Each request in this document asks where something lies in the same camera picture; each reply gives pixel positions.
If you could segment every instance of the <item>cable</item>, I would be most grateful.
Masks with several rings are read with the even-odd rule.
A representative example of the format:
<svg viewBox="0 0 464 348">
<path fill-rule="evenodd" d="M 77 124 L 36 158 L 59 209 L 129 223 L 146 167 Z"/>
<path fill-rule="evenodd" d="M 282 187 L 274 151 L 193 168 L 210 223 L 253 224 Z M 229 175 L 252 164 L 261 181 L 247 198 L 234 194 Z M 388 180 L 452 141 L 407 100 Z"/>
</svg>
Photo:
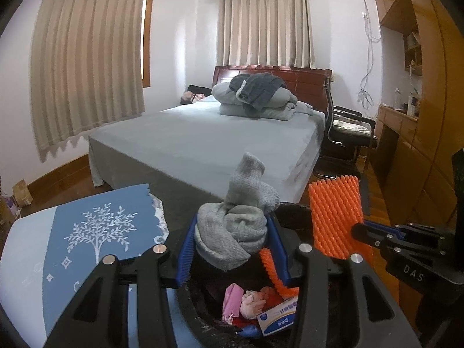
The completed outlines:
<svg viewBox="0 0 464 348">
<path fill-rule="evenodd" d="M 380 31 L 380 38 L 373 37 L 369 8 L 367 7 L 367 1 L 363 1 L 366 10 L 366 16 L 364 17 L 364 31 L 366 32 L 367 36 L 367 72 L 359 84 L 360 90 L 358 93 L 358 102 L 361 103 L 363 109 L 368 110 L 370 107 L 374 106 L 374 100 L 372 99 L 372 96 L 369 94 L 369 92 L 366 90 L 367 83 L 369 81 L 369 75 L 372 73 L 372 69 L 374 68 L 374 43 L 379 43 L 381 41 L 382 32 Z"/>
</svg>

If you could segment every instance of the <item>headboard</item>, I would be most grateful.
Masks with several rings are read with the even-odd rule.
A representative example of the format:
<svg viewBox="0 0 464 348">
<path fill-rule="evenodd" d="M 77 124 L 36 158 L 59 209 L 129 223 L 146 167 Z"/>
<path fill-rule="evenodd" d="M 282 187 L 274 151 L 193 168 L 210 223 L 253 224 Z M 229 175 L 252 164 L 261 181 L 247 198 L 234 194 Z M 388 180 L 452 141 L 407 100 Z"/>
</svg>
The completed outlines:
<svg viewBox="0 0 464 348">
<path fill-rule="evenodd" d="M 227 65 L 214 69 L 213 86 L 221 82 L 229 82 L 239 74 L 269 72 L 282 78 L 287 88 L 298 98 L 313 106 L 315 110 L 327 112 L 327 97 L 324 80 L 332 76 L 331 69 L 288 68 L 256 65 Z"/>
</svg>

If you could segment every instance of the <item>tree pattern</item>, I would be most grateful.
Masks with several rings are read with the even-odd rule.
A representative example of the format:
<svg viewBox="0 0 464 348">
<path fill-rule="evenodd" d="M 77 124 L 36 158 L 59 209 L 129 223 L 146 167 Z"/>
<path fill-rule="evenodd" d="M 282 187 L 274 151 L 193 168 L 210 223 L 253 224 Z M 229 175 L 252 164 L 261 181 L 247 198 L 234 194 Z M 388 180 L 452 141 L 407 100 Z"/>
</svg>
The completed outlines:
<svg viewBox="0 0 464 348">
<path fill-rule="evenodd" d="M 137 230 L 131 223 L 136 214 L 124 214 L 121 206 L 116 213 L 111 212 L 111 203 L 105 204 L 103 208 L 93 208 L 93 212 L 82 213 L 86 221 L 74 224 L 71 235 L 64 238 L 69 242 L 68 253 L 79 243 L 90 243 L 95 250 L 95 263 L 98 264 L 101 246 L 105 242 L 116 241 L 124 245 L 124 251 L 127 251 L 127 233 Z"/>
</svg>

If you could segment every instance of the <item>beige curtain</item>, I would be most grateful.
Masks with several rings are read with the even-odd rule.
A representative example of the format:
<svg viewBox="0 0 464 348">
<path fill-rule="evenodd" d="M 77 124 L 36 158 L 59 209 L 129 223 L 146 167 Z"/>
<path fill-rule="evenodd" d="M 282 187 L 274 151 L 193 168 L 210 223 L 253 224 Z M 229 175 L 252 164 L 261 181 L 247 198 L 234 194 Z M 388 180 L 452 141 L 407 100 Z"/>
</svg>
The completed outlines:
<svg viewBox="0 0 464 348">
<path fill-rule="evenodd" d="M 309 66 L 307 0 L 220 0 L 218 65 Z"/>
<path fill-rule="evenodd" d="M 43 0 L 32 39 L 32 118 L 39 150 L 145 111 L 143 0 Z"/>
</svg>

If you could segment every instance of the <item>bolt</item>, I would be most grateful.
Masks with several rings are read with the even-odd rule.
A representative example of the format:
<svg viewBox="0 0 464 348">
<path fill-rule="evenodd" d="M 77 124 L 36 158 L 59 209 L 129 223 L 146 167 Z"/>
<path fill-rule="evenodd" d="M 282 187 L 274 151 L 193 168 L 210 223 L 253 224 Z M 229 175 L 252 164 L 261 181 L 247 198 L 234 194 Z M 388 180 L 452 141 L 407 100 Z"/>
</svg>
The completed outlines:
<svg viewBox="0 0 464 348">
<path fill-rule="evenodd" d="M 363 261 L 362 256 L 360 254 L 351 254 L 350 259 L 352 262 L 355 262 L 355 263 L 361 263 Z"/>
<path fill-rule="evenodd" d="M 166 247 L 165 244 L 157 244 L 153 246 L 153 252 L 156 252 L 157 254 L 162 254 L 165 252 L 168 248 Z"/>
<path fill-rule="evenodd" d="M 301 252 L 311 252 L 313 250 L 313 246 L 307 243 L 302 243 L 301 245 L 298 246 L 298 249 Z"/>
<path fill-rule="evenodd" d="M 116 261 L 116 257 L 114 255 L 106 255 L 103 258 L 103 264 L 113 264 Z"/>
</svg>

